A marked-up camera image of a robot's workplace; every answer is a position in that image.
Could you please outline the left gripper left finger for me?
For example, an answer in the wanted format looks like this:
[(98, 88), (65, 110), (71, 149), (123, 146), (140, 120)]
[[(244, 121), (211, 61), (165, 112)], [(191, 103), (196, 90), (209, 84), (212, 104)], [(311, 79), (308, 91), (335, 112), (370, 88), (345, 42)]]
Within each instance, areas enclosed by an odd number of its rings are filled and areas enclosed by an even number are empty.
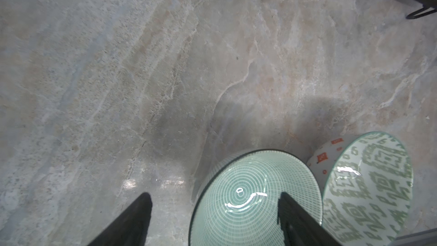
[(88, 245), (144, 246), (151, 212), (151, 196), (144, 192)]

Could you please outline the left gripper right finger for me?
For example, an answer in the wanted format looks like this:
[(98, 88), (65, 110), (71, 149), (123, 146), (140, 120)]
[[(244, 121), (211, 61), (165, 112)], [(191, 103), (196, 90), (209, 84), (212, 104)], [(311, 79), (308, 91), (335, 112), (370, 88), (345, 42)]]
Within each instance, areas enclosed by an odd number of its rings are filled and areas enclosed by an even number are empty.
[(278, 200), (277, 223), (286, 246), (341, 246), (286, 192)]

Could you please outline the pale green bowl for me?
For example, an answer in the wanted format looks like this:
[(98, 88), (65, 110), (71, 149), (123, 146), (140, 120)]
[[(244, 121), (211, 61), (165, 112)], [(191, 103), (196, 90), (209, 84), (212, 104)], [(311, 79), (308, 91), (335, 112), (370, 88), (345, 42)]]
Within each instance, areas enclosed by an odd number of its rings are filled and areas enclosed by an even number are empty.
[(190, 222), (190, 246), (282, 246), (278, 200), (288, 193), (317, 223), (323, 202), (311, 170), (280, 150), (254, 150), (221, 161), (205, 178)]

